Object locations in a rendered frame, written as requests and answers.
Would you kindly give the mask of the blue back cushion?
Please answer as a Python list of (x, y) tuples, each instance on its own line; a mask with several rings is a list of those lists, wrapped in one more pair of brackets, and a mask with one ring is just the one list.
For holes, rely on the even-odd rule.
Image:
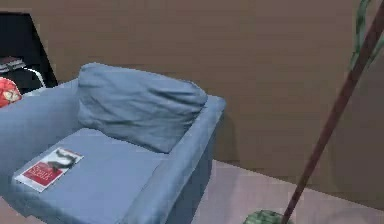
[(78, 75), (79, 121), (105, 135), (168, 153), (208, 100), (188, 80), (88, 63)]

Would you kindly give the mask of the house plant with brown stem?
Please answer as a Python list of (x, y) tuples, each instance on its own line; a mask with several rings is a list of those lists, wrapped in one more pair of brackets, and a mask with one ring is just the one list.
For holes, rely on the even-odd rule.
[(366, 30), (366, 11), (372, 0), (361, 0), (356, 12), (354, 50), (351, 55), (348, 75), (329, 113), (308, 159), (305, 169), (284, 213), (271, 210), (258, 210), (249, 214), (242, 224), (294, 224), (291, 216), (312, 176), (325, 147), (327, 146), (362, 74), (371, 66), (384, 47), (384, 0)]

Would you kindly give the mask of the red and white book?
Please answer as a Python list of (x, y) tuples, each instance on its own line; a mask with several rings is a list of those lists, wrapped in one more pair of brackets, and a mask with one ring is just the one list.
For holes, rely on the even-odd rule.
[(32, 166), (23, 170), (14, 179), (41, 193), (83, 158), (84, 156), (81, 154), (57, 147)]

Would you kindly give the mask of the red patterned ball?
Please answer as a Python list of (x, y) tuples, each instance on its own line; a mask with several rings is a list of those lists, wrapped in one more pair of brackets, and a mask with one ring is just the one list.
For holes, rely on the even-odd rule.
[(0, 108), (22, 99), (17, 85), (10, 79), (0, 77)]

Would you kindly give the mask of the stack of dark books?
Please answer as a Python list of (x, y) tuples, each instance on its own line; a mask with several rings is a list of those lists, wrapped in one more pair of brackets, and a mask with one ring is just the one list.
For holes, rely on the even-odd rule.
[(3, 57), (0, 58), (0, 73), (7, 73), (17, 69), (24, 68), (26, 63), (16, 57)]

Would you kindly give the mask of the black shelf unit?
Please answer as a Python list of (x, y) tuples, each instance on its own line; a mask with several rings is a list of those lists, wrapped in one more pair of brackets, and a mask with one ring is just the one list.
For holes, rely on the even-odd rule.
[(0, 73), (12, 80), (21, 94), (58, 85), (48, 55), (29, 13), (0, 11), (0, 58), (16, 57), (26, 66)]

